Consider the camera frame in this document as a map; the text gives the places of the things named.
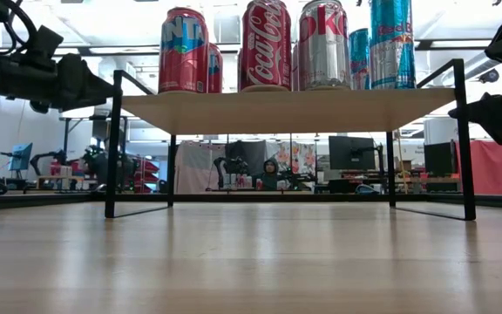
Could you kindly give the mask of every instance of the computer monitor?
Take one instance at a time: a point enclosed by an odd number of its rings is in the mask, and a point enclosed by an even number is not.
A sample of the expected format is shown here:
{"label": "computer monitor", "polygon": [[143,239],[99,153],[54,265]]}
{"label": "computer monitor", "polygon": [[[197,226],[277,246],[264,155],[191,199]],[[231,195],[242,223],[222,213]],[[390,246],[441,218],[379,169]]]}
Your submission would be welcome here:
{"label": "computer monitor", "polygon": [[28,170],[29,161],[31,160],[31,154],[32,143],[15,145],[13,147],[13,156],[10,157],[9,170]]}
{"label": "computer monitor", "polygon": [[456,155],[450,142],[424,146],[425,171],[435,176],[455,173]]}
{"label": "computer monitor", "polygon": [[329,136],[331,169],[375,169],[375,150],[372,138]]}

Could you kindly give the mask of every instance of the soda can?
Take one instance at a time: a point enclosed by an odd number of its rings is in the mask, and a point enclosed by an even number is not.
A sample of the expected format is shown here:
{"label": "soda can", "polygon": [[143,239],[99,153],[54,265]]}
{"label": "soda can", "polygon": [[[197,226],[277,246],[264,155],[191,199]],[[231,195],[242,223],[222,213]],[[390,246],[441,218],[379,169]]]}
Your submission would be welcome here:
{"label": "soda can", "polygon": [[240,48],[240,50],[237,52],[237,91],[241,92],[241,81],[243,80],[243,71],[241,70],[241,52],[243,50]]}
{"label": "soda can", "polygon": [[223,189],[230,189],[231,188],[230,174],[223,174],[223,179],[224,179],[224,187],[223,187]]}
{"label": "soda can", "polygon": [[208,47],[208,93],[222,93],[222,70],[224,61],[216,44]]}
{"label": "soda can", "polygon": [[416,88],[411,0],[371,1],[372,89]]}
{"label": "soda can", "polygon": [[196,10],[173,8],[162,24],[159,93],[207,92],[208,30]]}
{"label": "soda can", "polygon": [[291,22],[280,0],[254,0],[243,15],[241,90],[290,91]]}
{"label": "soda can", "polygon": [[294,45],[292,48],[292,91],[297,92],[300,90],[300,72],[299,63],[300,59],[298,56],[298,44]]}
{"label": "soda can", "polygon": [[299,86],[349,89],[348,18],[337,0],[313,0],[300,17]]}
{"label": "soda can", "polygon": [[350,72],[353,90],[369,90],[370,81],[370,34],[361,29],[349,34]]}

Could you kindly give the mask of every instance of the wooden table surface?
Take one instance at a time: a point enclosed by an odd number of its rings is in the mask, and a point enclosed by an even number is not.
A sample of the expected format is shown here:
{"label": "wooden table surface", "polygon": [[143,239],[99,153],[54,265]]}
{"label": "wooden table surface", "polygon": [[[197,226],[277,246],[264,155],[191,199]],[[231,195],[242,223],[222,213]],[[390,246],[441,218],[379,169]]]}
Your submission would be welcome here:
{"label": "wooden table surface", "polygon": [[101,203],[0,210],[0,313],[502,313],[502,209],[477,222],[383,203],[103,215]]}
{"label": "wooden table surface", "polygon": [[165,93],[126,96],[122,107],[153,126],[178,135],[392,132],[452,101],[453,89],[431,88]]}

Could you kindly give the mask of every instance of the coca-cola logo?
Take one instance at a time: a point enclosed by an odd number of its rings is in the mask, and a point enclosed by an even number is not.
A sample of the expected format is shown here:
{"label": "coca-cola logo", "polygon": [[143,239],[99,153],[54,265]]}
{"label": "coca-cola logo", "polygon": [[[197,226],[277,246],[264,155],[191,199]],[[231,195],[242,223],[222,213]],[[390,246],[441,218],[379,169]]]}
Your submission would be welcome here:
{"label": "coca-cola logo", "polygon": [[248,69],[248,76],[253,83],[261,81],[254,75],[272,81],[275,77],[273,68],[280,62],[280,49],[275,51],[271,43],[282,40],[282,6],[278,0],[254,1],[254,7],[249,12],[249,28],[254,32],[254,55],[257,65]]}

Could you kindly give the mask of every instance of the red can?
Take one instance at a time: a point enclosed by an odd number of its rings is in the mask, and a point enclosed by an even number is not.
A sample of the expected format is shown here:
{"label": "red can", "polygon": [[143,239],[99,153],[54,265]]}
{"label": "red can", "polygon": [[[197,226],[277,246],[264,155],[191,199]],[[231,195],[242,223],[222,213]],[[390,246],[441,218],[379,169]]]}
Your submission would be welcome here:
{"label": "red can", "polygon": [[241,89],[290,91],[291,21],[280,0],[254,0],[243,15]]}
{"label": "red can", "polygon": [[242,81],[242,75],[243,71],[241,70],[241,52],[242,49],[237,52],[237,91],[241,92],[241,81]]}
{"label": "red can", "polygon": [[208,30],[196,10],[173,8],[162,24],[159,92],[207,92]]}
{"label": "red can", "polygon": [[222,93],[222,69],[224,61],[216,44],[208,47],[208,92]]}

